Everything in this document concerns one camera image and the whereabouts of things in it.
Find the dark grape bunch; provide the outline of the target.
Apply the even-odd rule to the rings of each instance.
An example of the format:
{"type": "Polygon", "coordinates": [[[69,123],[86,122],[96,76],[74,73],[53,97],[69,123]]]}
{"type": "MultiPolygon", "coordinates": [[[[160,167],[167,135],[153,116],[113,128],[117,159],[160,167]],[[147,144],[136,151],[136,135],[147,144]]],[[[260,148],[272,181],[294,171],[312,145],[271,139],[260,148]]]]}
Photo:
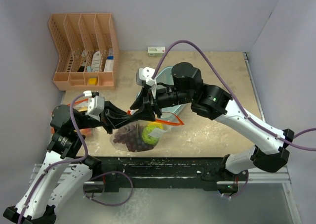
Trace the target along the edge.
{"type": "Polygon", "coordinates": [[[142,138],[144,130],[142,125],[127,125],[118,129],[112,143],[118,150],[127,150],[129,152],[144,152],[152,150],[155,145],[146,143],[142,138]]]}

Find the yellow banana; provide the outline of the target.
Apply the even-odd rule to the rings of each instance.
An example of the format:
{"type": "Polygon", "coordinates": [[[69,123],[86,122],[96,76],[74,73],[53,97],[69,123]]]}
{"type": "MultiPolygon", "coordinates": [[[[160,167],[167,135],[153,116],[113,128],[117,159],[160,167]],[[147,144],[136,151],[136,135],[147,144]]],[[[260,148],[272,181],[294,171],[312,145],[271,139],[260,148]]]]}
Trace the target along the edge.
{"type": "Polygon", "coordinates": [[[154,126],[156,128],[159,128],[159,129],[163,130],[163,124],[158,123],[158,122],[151,122],[151,123],[148,124],[148,126],[154,126]]]}

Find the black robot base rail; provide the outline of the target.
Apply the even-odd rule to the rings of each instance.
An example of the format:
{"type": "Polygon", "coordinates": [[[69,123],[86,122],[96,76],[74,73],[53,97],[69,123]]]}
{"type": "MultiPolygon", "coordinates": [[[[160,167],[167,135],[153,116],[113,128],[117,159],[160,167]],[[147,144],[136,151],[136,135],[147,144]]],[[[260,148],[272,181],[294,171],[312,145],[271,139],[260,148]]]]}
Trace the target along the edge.
{"type": "Polygon", "coordinates": [[[249,180],[242,170],[224,170],[221,157],[97,157],[91,176],[83,179],[88,192],[118,192],[121,188],[202,189],[236,193],[249,180]]]}

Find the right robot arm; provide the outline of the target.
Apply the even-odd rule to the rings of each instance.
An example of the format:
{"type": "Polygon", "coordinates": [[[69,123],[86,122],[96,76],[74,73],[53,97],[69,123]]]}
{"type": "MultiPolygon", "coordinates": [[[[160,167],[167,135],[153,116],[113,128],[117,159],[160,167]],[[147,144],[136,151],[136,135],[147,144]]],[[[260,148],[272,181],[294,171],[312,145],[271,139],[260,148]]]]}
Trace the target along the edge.
{"type": "Polygon", "coordinates": [[[158,83],[152,78],[154,73],[155,70],[149,67],[140,68],[136,73],[136,83],[142,89],[130,107],[133,116],[149,121],[160,116],[164,108],[190,104],[197,115],[224,124],[253,142],[249,150],[224,157],[219,169],[223,179],[231,180],[252,168],[275,173],[287,164],[286,142],[293,140],[292,130],[274,128],[251,114],[231,92],[204,83],[200,69],[188,62],[172,66],[173,84],[162,89],[157,88],[158,83]]]}

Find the green custard apple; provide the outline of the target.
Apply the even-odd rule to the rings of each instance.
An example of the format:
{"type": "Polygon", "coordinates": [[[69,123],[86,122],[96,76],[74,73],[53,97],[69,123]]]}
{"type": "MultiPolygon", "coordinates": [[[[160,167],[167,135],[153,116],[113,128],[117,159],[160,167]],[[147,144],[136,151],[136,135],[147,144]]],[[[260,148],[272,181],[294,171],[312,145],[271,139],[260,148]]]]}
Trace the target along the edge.
{"type": "Polygon", "coordinates": [[[146,125],[142,131],[142,140],[148,145],[156,145],[159,141],[159,128],[146,125]]]}

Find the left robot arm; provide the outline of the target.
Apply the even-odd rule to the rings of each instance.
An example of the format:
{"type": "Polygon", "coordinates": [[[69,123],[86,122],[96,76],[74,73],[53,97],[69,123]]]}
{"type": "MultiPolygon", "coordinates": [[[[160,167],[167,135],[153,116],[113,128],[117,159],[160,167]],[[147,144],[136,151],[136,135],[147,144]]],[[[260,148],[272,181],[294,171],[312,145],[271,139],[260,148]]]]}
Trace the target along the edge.
{"type": "Polygon", "coordinates": [[[82,129],[103,127],[112,133],[131,122],[130,114],[104,98],[89,98],[87,111],[75,109],[77,99],[52,112],[54,133],[44,161],[26,194],[3,216],[15,224],[53,224],[64,204],[88,179],[100,178],[101,161],[88,154],[82,129]]]}

